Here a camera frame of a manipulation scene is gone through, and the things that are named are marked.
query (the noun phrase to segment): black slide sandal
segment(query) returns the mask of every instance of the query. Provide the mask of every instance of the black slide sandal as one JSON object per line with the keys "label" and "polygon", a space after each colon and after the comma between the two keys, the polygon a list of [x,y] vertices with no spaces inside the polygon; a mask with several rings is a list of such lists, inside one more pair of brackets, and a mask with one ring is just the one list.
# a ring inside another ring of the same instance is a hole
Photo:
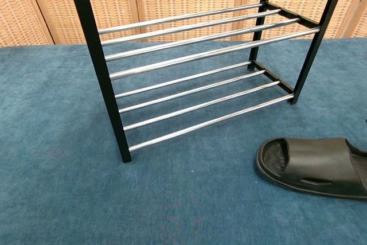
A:
{"label": "black slide sandal", "polygon": [[271,139],[259,147],[257,167],[288,189],[367,200],[367,152],[345,138]]}

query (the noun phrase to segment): metal shoe rack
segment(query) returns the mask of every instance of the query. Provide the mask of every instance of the metal shoe rack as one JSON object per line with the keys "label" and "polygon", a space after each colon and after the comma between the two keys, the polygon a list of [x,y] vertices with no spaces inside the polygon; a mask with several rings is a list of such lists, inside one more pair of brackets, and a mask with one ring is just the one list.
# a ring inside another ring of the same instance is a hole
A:
{"label": "metal shoe rack", "polygon": [[[275,103],[279,103],[285,100],[288,100],[291,104],[295,104],[298,100],[299,94],[302,90],[302,87],[304,85],[304,82],[306,80],[307,74],[309,73],[309,70],[311,68],[311,65],[314,61],[315,55],[317,53],[317,50],[320,46],[320,43],[322,41],[323,35],[326,31],[327,25],[329,24],[329,21],[331,19],[331,16],[333,14],[333,11],[335,9],[335,6],[337,4],[338,0],[327,0],[327,4],[326,7],[323,11],[323,14],[321,16],[320,22],[315,22],[313,20],[310,20],[302,15],[293,13],[287,9],[284,9],[282,7],[279,7],[271,2],[269,2],[269,0],[260,0],[260,3],[257,4],[253,4],[253,5],[245,5],[245,6],[239,6],[239,7],[232,7],[232,8],[227,8],[227,9],[221,9],[221,10],[215,10],[215,11],[206,11],[206,12],[202,12],[202,13],[196,13],[196,14],[185,14],[185,15],[179,15],[179,16],[174,16],[174,17],[168,17],[168,18],[162,18],[162,19],[157,19],[157,20],[149,20],[149,21],[145,21],[145,22],[138,22],[138,23],[133,23],[133,24],[128,24],[128,25],[123,25],[123,26],[117,26],[117,27],[111,27],[111,28],[107,28],[107,29],[102,29],[102,30],[98,30],[97,26],[96,26],[96,22],[94,19],[94,15],[93,15],[93,10],[92,10],[92,6],[89,0],[74,0],[75,5],[76,5],[76,9],[79,15],[79,19],[81,22],[81,26],[83,28],[83,32],[85,35],[85,39],[87,41],[88,44],[88,49],[92,58],[92,62],[95,68],[95,72],[99,81],[99,85],[100,85],[100,89],[102,91],[103,94],[103,98],[106,104],[106,108],[108,111],[108,114],[110,116],[110,120],[114,129],[114,133],[116,136],[116,140],[118,142],[119,145],[119,149],[120,149],[120,153],[122,156],[122,160],[123,162],[130,162],[131,161],[131,155],[130,153],[134,150],[139,150],[143,147],[149,146],[149,145],[153,145],[155,143],[161,142],[161,141],[165,141],[167,139],[171,139],[177,136],[180,136],[182,134],[186,134],[189,133],[191,131],[194,130],[198,130],[200,128],[203,128],[205,126],[209,126],[212,125],[214,123],[217,122],[221,122],[223,120],[229,119],[229,118],[233,118],[235,116],[241,115],[241,114],[245,114],[248,113],[250,111],[253,110],[257,110],[260,108],[263,108],[265,106],[270,106],[272,104]],[[112,39],[112,40],[107,40],[107,41],[103,41],[101,42],[99,35],[101,34],[106,34],[106,33],[112,33],[112,32],[119,32],[122,30],[128,30],[128,29],[133,29],[133,28],[138,28],[138,27],[144,27],[144,26],[149,26],[149,25],[156,25],[156,24],[162,24],[165,22],[172,22],[172,21],[176,21],[176,20],[185,20],[185,19],[189,19],[189,18],[196,18],[196,17],[203,17],[206,15],[214,15],[214,14],[220,14],[220,13],[227,13],[227,12],[231,12],[231,11],[239,11],[239,10],[245,10],[245,9],[251,9],[251,8],[258,8],[259,11],[256,14],[250,14],[250,15],[242,15],[239,17],[233,17],[233,18],[226,18],[223,20],[215,20],[215,21],[209,21],[209,22],[204,22],[204,23],[198,23],[198,24],[191,24],[191,25],[185,25],[185,26],[179,26],[179,27],[175,27],[175,28],[169,28],[169,29],[163,29],[163,30],[158,30],[158,31],[154,31],[154,32],[148,32],[148,33],[142,33],[142,34],[136,34],[136,35],[132,35],[132,36],[127,36],[127,37],[122,37],[122,38],[116,38],[116,39]],[[265,16],[268,15],[274,15],[274,14],[279,14],[282,15],[283,17],[286,18],[286,20],[284,21],[280,21],[278,23],[274,23],[274,24],[264,24],[265,21]],[[240,29],[240,30],[234,30],[234,31],[230,31],[230,32],[225,32],[225,33],[220,33],[220,34],[211,34],[208,36],[202,36],[202,37],[196,37],[196,38],[190,38],[190,39],[186,39],[186,40],[182,40],[182,41],[175,41],[175,42],[170,42],[170,43],[165,43],[165,44],[161,44],[161,45],[156,45],[156,46],[150,46],[150,47],[146,47],[146,48],[142,48],[142,49],[137,49],[137,50],[130,50],[127,52],[123,52],[123,53],[117,53],[117,54],[113,54],[113,55],[108,55],[105,56],[104,52],[103,52],[103,46],[105,45],[109,45],[109,44],[114,44],[114,43],[118,43],[118,42],[127,42],[127,41],[134,41],[134,40],[139,40],[142,38],[148,38],[148,37],[154,37],[154,36],[160,36],[163,34],[170,34],[170,33],[176,33],[176,32],[182,32],[182,31],[186,31],[186,30],[192,30],[192,29],[196,29],[196,28],[203,28],[203,27],[207,27],[207,26],[214,26],[214,25],[219,25],[219,24],[226,24],[229,22],[236,22],[236,21],[242,21],[242,20],[248,20],[250,18],[256,18],[256,26],[252,27],[252,28],[246,28],[246,29]],[[265,39],[262,40],[261,39],[261,31],[262,30],[266,30],[266,29],[271,29],[271,28],[277,28],[280,26],[285,26],[285,25],[289,25],[289,24],[301,24],[305,27],[307,27],[308,29],[302,32],[296,32],[296,33],[291,33],[291,34],[287,34],[284,36],[278,36],[278,37],[274,37],[274,38],[269,38],[269,39]],[[210,50],[207,52],[203,52],[203,53],[198,53],[198,54],[194,54],[194,55],[190,55],[190,56],[185,56],[185,57],[179,57],[177,59],[171,59],[171,60],[166,60],[166,61],[162,61],[160,63],[155,63],[155,64],[150,64],[150,65],[145,65],[145,66],[141,66],[141,67],[136,67],[133,69],[127,69],[127,70],[122,70],[119,72],[113,72],[113,73],[109,73],[108,68],[107,68],[107,62],[113,61],[113,60],[117,60],[117,59],[123,59],[126,57],[132,57],[132,56],[136,56],[136,55],[140,55],[143,53],[150,53],[150,52],[154,52],[154,51],[158,51],[158,50],[162,50],[162,49],[168,49],[168,48],[172,48],[172,47],[177,47],[177,46],[181,46],[181,45],[188,45],[188,44],[194,44],[197,42],[202,42],[202,41],[208,41],[208,40],[214,40],[214,39],[218,39],[218,38],[224,38],[224,37],[230,37],[230,36],[236,36],[239,34],[246,34],[246,33],[252,33],[253,32],[253,41],[251,42],[245,42],[239,45],[235,45],[235,46],[229,46],[229,47],[225,47],[225,48],[220,48],[220,49],[216,49],[216,50]],[[296,82],[295,87],[290,86],[289,84],[287,84],[285,81],[281,80],[279,77],[277,77],[274,73],[272,73],[268,68],[265,68],[263,65],[261,65],[258,61],[257,61],[257,52],[259,50],[259,46],[261,45],[265,45],[265,44],[270,44],[273,42],[278,42],[278,41],[283,41],[283,40],[288,40],[291,38],[297,38],[297,37],[301,37],[301,36],[305,36],[308,34],[314,34],[314,38],[311,42],[310,45],[310,49],[307,52],[307,56],[306,59],[304,61],[303,67],[301,69],[301,72],[299,74],[298,80]],[[199,59],[205,59],[208,57],[213,57],[213,56],[217,56],[217,55],[221,55],[224,53],[229,53],[229,52],[233,52],[233,51],[238,51],[238,50],[242,50],[242,49],[251,49],[251,53],[249,56],[249,61],[247,62],[242,62],[242,63],[238,63],[238,64],[234,64],[231,66],[227,66],[227,67],[222,67],[219,69],[215,69],[215,70],[211,70],[211,71],[207,71],[207,72],[202,72],[193,76],[187,76],[187,77],[183,77],[180,79],[176,79],[176,80],[171,80],[165,83],[161,83],[161,84],[156,84],[150,87],[145,87],[145,88],[140,88],[140,89],[136,89],[130,92],[125,92],[125,93],[121,93],[121,94],[115,94],[114,89],[112,87],[112,81],[116,80],[116,79],[120,79],[123,77],[127,77],[127,76],[132,76],[132,75],[136,75],[136,74],[141,74],[141,73],[145,73],[148,71],[153,71],[153,70],[158,70],[161,68],[166,68],[166,67],[170,67],[170,66],[174,66],[177,64],[182,64],[182,63],[188,63],[191,61],[195,61],[195,60],[199,60]],[[176,83],[180,83],[183,81],[188,81],[188,80],[192,80],[192,79],[196,79],[198,77],[202,77],[202,76],[207,76],[207,75],[211,75],[211,74],[215,74],[217,72],[221,72],[224,70],[230,70],[233,68],[237,68],[237,67],[243,67],[247,65],[247,69],[249,71],[253,71],[254,69],[257,69],[256,72],[253,73],[249,73],[234,79],[229,79],[229,80],[225,80],[225,81],[220,81],[218,83],[214,83],[214,84],[210,84],[210,85],[206,85],[203,87],[198,87],[195,88],[193,90],[188,90],[185,92],[181,92],[178,94],[174,94],[174,95],[169,95],[167,97],[164,98],[160,98],[157,100],[152,100],[150,102],[146,102],[146,103],[142,103],[142,104],[138,104],[135,106],[129,106],[129,107],[124,107],[124,108],[120,108],[118,107],[118,104],[116,102],[117,98],[121,98],[121,97],[127,97],[130,95],[134,95],[137,93],[142,93],[145,91],[149,91],[149,90],[153,90],[153,89],[158,89],[160,87],[165,87],[167,85],[172,85],[172,84],[176,84]],[[134,123],[133,125],[128,125],[123,127],[122,121],[121,121],[121,113],[127,112],[127,111],[131,111],[137,108],[141,108],[141,107],[145,107],[145,106],[149,106],[152,104],[157,104],[166,100],[170,100],[170,99],[174,99],[177,97],[181,97],[181,96],[185,96],[188,94],[192,94],[195,92],[199,92],[199,91],[203,91],[203,90],[207,90],[213,87],[218,87],[220,85],[224,85],[224,84],[228,84],[228,83],[233,83],[234,81],[238,81],[241,79],[246,79],[248,77],[253,77],[256,75],[260,75],[263,74],[265,76],[267,76],[272,82],[265,84],[265,85],[261,85],[259,87],[255,87],[253,89],[250,90],[246,90],[243,92],[239,92],[236,94],[232,94],[223,98],[219,98],[216,100],[211,100],[209,102],[206,103],[202,103],[196,106],[192,106],[186,109],[182,109],[182,110],[178,110],[176,112],[172,112],[169,114],[165,114],[156,118],[152,118],[149,120],[145,120],[143,122],[138,122],[138,123]],[[182,129],[180,131],[176,131],[173,132],[171,134],[168,135],[164,135],[137,145],[133,145],[133,146],[128,146],[128,143],[126,141],[126,137],[125,137],[125,131],[137,128],[137,127],[141,127],[150,123],[154,123],[154,122],[158,122],[160,120],[164,120],[167,118],[171,118],[180,114],[184,114],[186,112],[190,112],[193,110],[197,110],[199,108],[204,108],[206,106],[210,106],[212,104],[216,104],[219,102],[223,102],[225,100],[229,100],[229,99],[233,99],[239,96],[243,96],[252,92],[256,92],[262,89],[265,89],[267,87],[271,87],[274,85],[278,85],[279,87],[281,87],[282,89],[285,90],[285,92],[287,93],[286,96],[282,96],[280,98],[277,99],[273,99],[270,100],[268,102],[264,102],[262,104],[258,104],[256,106],[250,107],[250,108],[246,108],[231,114],[228,114],[226,116],[222,116],[216,119],[212,119],[209,120],[207,122],[203,122],[203,123],[199,123],[198,125],[194,125],[192,127],[188,127],[186,129]]]}

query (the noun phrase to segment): black metal frame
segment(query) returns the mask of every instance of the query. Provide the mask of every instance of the black metal frame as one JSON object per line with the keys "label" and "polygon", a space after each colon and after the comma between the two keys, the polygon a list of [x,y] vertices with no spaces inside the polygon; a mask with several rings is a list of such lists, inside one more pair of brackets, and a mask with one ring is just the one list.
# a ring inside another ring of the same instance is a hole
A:
{"label": "black metal frame", "polygon": [[[118,105],[116,103],[115,94],[110,79],[110,74],[107,68],[106,58],[103,53],[103,48],[101,45],[101,40],[99,37],[99,32],[96,26],[96,21],[94,18],[90,0],[74,0],[74,2],[80,19],[81,26],[83,28],[84,36],[88,45],[93,66],[103,95],[103,99],[106,104],[108,115],[110,117],[112,128],[116,136],[116,140],[122,156],[122,161],[130,162],[131,155],[126,141],[125,133],[123,130],[122,120],[120,117]],[[299,74],[298,80],[294,88],[291,87],[289,84],[287,84],[285,81],[280,80],[278,76],[276,76],[274,73],[272,73],[269,69],[265,68],[256,60],[257,53],[259,50],[258,46],[254,46],[251,48],[249,57],[249,61],[251,63],[248,65],[248,70],[252,71],[255,68],[257,68],[258,70],[265,70],[264,74],[269,79],[271,79],[272,81],[279,81],[278,86],[284,89],[288,94],[293,95],[293,97],[289,99],[289,101],[291,104],[295,104],[306,81],[307,75],[315,59],[315,55],[320,46],[322,38],[325,34],[326,28],[329,24],[329,21],[331,19],[331,16],[333,14],[337,2],[338,0],[328,0],[326,7],[323,11],[323,14],[321,16],[321,20],[319,22],[315,22],[311,19],[308,19],[307,17],[293,13],[287,9],[284,9],[273,3],[270,3],[269,0],[260,0],[260,3],[262,3],[263,5],[259,7],[259,13],[264,12],[266,10],[280,9],[281,10],[279,12],[280,15],[288,19],[298,18],[299,24],[307,28],[319,28],[319,31],[314,34],[314,38],[311,42],[310,49],[307,53],[306,59],[304,61],[303,67],[301,69],[301,72]],[[258,17],[256,20],[256,26],[264,25],[264,21],[265,17]],[[253,41],[258,41],[260,39],[261,39],[261,31],[254,32]]]}

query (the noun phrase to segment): black leg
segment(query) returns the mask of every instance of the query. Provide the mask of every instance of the black leg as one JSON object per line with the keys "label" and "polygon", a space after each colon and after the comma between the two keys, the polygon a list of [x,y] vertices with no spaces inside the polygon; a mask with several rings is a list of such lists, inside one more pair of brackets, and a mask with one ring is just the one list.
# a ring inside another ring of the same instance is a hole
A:
{"label": "black leg", "polygon": [[91,54],[92,62],[99,86],[102,91],[103,99],[106,104],[108,115],[110,116],[112,128],[114,129],[116,140],[122,156],[122,161],[131,162],[125,133],[121,122],[121,117],[115,100],[114,89],[108,73],[106,60],[98,35],[97,25],[90,0],[74,0],[78,12],[81,27],[83,28],[85,40]]}
{"label": "black leg", "polygon": [[[261,13],[263,11],[266,11],[266,9],[267,9],[266,8],[266,2],[268,2],[268,1],[269,0],[260,0],[260,2],[263,5],[262,5],[262,7],[259,8],[259,13]],[[265,17],[259,17],[259,18],[256,19],[256,26],[262,25],[262,24],[264,24],[264,22],[265,22]],[[254,32],[252,41],[260,40],[261,39],[261,34],[262,34],[262,31]],[[249,61],[251,61],[252,63],[247,65],[247,70],[253,71],[255,69],[255,65],[254,65],[253,61],[256,60],[258,51],[259,51],[259,47],[251,48]]]}
{"label": "black leg", "polygon": [[325,31],[327,29],[331,16],[333,15],[337,2],[338,0],[327,0],[325,9],[323,11],[323,14],[321,16],[320,23],[319,23],[320,32],[315,34],[311,42],[310,49],[307,53],[306,59],[303,63],[303,67],[301,69],[301,72],[299,74],[298,80],[294,88],[294,98],[290,100],[291,104],[295,104],[298,100],[299,94],[306,81],[307,75],[309,74],[312,63],[314,62],[317,50],[319,49],[320,43],[325,34]]}

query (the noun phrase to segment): blue carpet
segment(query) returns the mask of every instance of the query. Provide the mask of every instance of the blue carpet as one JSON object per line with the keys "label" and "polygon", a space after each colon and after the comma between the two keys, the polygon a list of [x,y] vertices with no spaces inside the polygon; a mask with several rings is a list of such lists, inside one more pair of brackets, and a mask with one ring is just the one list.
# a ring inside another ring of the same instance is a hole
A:
{"label": "blue carpet", "polygon": [[[111,72],[232,45],[205,42],[109,63]],[[260,48],[294,84],[309,40]],[[145,44],[114,45],[106,53]],[[114,82],[129,91],[248,59],[242,50]],[[132,153],[123,164],[85,45],[0,49],[0,244],[366,244],[367,202],[296,193],[257,171],[272,137],[347,137],[367,149],[367,40],[325,40],[299,102]],[[134,95],[121,107],[248,73]],[[258,76],[123,115],[124,125],[269,82]],[[130,145],[284,95],[279,88],[127,133]]]}

